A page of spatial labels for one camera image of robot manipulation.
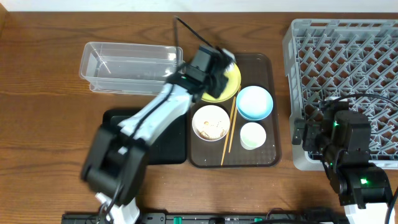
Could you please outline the yellow plate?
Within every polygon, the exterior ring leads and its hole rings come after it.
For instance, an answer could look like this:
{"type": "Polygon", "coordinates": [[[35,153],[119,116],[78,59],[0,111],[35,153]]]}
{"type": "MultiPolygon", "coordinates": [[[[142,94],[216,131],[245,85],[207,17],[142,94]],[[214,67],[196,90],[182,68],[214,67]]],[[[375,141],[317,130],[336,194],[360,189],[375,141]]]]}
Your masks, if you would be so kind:
{"type": "Polygon", "coordinates": [[[209,103],[220,103],[233,97],[241,86],[241,72],[236,63],[232,63],[225,71],[225,77],[228,78],[226,87],[219,98],[204,93],[202,100],[209,103]]]}

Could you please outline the pale green cup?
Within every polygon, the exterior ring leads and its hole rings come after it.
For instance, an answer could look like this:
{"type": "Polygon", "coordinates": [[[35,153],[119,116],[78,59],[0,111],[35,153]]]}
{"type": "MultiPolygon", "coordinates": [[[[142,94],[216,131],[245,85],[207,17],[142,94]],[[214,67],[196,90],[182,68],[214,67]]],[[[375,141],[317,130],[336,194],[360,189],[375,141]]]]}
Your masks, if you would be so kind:
{"type": "Polygon", "coordinates": [[[246,123],[239,133],[240,142],[244,149],[253,150],[261,147],[266,139],[266,130],[259,123],[246,123]]]}

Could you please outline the blue bowl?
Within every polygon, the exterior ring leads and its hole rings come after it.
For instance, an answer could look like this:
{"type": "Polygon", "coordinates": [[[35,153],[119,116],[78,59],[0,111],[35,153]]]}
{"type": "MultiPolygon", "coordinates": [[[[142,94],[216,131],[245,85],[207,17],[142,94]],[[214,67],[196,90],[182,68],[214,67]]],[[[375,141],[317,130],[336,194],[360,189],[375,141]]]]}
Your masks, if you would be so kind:
{"type": "Polygon", "coordinates": [[[247,86],[237,95],[236,107],[239,114],[248,121],[267,118],[273,110],[271,94],[260,86],[247,86]]]}

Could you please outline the rice food waste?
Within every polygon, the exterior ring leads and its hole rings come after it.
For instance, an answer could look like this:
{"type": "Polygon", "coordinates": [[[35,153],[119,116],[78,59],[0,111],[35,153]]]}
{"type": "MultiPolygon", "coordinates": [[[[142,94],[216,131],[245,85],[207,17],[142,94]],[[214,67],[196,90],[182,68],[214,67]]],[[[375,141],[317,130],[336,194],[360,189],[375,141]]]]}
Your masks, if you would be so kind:
{"type": "Polygon", "coordinates": [[[203,139],[209,141],[220,139],[226,134],[225,128],[219,121],[204,121],[203,124],[198,127],[198,132],[203,139]]]}

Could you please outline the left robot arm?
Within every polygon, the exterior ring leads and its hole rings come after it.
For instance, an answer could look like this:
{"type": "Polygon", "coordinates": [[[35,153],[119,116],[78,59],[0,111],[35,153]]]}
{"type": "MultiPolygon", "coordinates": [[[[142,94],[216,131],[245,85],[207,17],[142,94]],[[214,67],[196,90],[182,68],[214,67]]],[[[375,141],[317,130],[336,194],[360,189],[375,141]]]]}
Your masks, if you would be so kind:
{"type": "Polygon", "coordinates": [[[103,198],[96,223],[136,223],[135,197],[143,183],[150,147],[177,118],[207,93],[218,98],[227,86],[227,68],[235,63],[226,49],[202,45],[194,58],[169,75],[161,92],[143,109],[117,125],[102,124],[80,177],[103,198]]]}

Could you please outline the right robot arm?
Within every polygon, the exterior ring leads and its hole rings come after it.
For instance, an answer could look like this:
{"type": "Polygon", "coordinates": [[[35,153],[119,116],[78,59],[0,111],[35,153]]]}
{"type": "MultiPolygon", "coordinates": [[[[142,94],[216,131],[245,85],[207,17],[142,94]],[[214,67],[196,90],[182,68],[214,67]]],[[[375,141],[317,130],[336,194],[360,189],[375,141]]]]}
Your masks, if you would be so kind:
{"type": "Polygon", "coordinates": [[[321,163],[349,223],[393,223],[397,192],[370,161],[371,123],[339,98],[321,103],[321,121],[296,118],[292,144],[321,154],[321,163]]]}

